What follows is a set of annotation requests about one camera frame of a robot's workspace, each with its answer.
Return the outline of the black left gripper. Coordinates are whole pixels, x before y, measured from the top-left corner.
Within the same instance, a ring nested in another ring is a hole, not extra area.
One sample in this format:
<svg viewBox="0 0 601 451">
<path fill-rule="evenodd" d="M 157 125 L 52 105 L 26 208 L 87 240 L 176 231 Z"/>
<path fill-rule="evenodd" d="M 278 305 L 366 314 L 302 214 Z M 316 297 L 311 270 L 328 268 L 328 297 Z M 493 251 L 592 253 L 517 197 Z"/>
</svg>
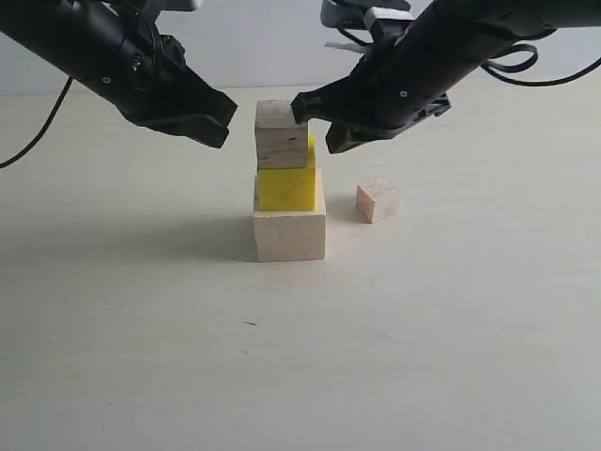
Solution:
<svg viewBox="0 0 601 451">
<path fill-rule="evenodd" d="M 69 38 L 71 75 L 132 124 L 221 148 L 238 105 L 187 65 L 170 35 L 141 27 L 86 27 Z"/>
</svg>

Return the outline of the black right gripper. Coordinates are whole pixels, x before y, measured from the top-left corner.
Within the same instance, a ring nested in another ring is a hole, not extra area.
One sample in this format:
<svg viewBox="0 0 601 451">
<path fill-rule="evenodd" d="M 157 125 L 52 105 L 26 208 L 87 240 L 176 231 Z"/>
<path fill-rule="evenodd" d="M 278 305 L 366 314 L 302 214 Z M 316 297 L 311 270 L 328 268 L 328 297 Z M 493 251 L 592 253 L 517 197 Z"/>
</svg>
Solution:
<svg viewBox="0 0 601 451">
<path fill-rule="evenodd" d="M 449 32 L 386 33 L 344 82 L 301 92 L 291 102 L 298 124 L 329 121 L 330 154 L 390 140 L 451 108 Z"/>
</svg>

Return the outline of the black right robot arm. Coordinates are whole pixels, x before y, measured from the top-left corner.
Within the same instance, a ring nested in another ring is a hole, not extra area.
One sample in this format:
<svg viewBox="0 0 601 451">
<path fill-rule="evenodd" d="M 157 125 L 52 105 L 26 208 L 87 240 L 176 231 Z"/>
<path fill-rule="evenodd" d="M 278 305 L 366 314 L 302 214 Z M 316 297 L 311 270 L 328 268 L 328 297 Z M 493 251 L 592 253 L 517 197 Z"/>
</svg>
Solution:
<svg viewBox="0 0 601 451">
<path fill-rule="evenodd" d="M 323 25 L 365 29 L 372 42 L 352 72 L 291 103 L 297 123 L 330 122 L 331 154 L 390 140 L 450 108 L 448 90 L 493 59 L 529 49 L 562 28 L 600 24 L 597 1 L 433 1 L 417 17 L 407 1 L 325 1 Z"/>
</svg>

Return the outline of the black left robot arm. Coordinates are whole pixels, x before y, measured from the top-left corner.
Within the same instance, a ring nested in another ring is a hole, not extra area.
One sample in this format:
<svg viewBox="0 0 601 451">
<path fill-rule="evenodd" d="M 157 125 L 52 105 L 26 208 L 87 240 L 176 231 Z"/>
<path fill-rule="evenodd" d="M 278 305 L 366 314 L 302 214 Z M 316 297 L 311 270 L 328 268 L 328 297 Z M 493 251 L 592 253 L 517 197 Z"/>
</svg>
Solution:
<svg viewBox="0 0 601 451">
<path fill-rule="evenodd" d="M 110 102 L 130 123 L 221 148 L 237 105 L 159 32 L 163 12 L 198 1 L 4 1 L 1 31 Z"/>
</svg>

